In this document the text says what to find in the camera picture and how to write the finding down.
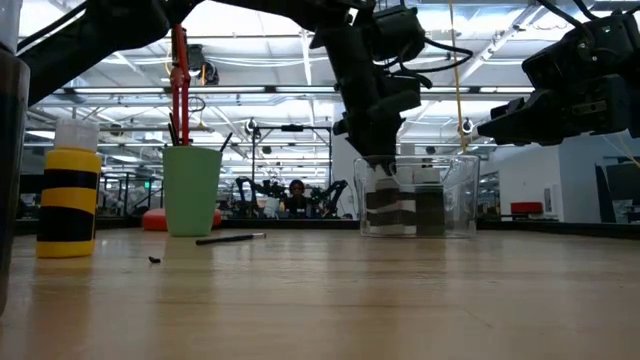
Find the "green cup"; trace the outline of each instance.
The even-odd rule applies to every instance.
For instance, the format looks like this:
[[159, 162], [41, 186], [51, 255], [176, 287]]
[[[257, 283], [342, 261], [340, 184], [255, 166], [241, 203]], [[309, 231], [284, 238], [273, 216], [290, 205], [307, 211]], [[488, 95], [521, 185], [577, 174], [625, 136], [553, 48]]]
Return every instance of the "green cup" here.
[[172, 236], [211, 233], [218, 197], [222, 153], [193, 146], [163, 152], [167, 226]]

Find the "red object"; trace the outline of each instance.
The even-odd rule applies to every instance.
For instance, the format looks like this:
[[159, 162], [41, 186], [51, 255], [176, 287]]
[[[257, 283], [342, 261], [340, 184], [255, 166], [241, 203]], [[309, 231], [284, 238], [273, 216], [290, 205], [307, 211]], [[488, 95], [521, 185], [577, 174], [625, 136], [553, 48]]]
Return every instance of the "red object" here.
[[182, 145], [189, 146], [189, 62], [187, 60], [186, 30], [176, 24], [172, 29], [172, 46], [174, 49], [173, 70], [171, 71], [171, 92], [173, 95], [173, 126], [176, 131], [180, 126], [182, 116]]
[[518, 202], [511, 203], [511, 214], [542, 214], [544, 213], [542, 203]]
[[[213, 226], [222, 224], [222, 214], [219, 209], [213, 214]], [[142, 216], [142, 227], [145, 231], [167, 231], [167, 217], [164, 209], [149, 210]]]

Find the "marker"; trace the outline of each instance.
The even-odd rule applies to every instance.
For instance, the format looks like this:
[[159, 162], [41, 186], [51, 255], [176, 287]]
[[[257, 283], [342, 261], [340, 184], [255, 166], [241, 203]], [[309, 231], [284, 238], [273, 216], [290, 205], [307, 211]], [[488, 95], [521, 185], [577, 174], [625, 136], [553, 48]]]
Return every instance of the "marker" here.
[[217, 238], [217, 239], [202, 239], [196, 240], [196, 245], [209, 245], [209, 244], [217, 244], [217, 243], [225, 243], [225, 242], [234, 242], [234, 241], [244, 241], [251, 240], [256, 238], [267, 238], [267, 234], [250, 234], [250, 235], [238, 235], [238, 236], [229, 236], [226, 238]]

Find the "table surface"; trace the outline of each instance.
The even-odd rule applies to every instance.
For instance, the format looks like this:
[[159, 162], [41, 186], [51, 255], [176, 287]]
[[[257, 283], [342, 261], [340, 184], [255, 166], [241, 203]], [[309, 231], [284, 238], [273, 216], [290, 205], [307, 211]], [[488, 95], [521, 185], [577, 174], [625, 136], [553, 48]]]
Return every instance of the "table surface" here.
[[15, 243], [1, 359], [640, 358], [640, 242], [117, 230], [64, 260]]

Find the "yellow and black bottle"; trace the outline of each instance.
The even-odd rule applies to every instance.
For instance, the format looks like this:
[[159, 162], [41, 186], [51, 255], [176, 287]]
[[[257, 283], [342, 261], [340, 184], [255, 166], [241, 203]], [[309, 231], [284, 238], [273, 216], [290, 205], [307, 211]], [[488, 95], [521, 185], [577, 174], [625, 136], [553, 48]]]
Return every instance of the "yellow and black bottle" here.
[[60, 120], [55, 149], [47, 154], [38, 224], [40, 258], [89, 256], [95, 245], [95, 214], [101, 158], [98, 126]]

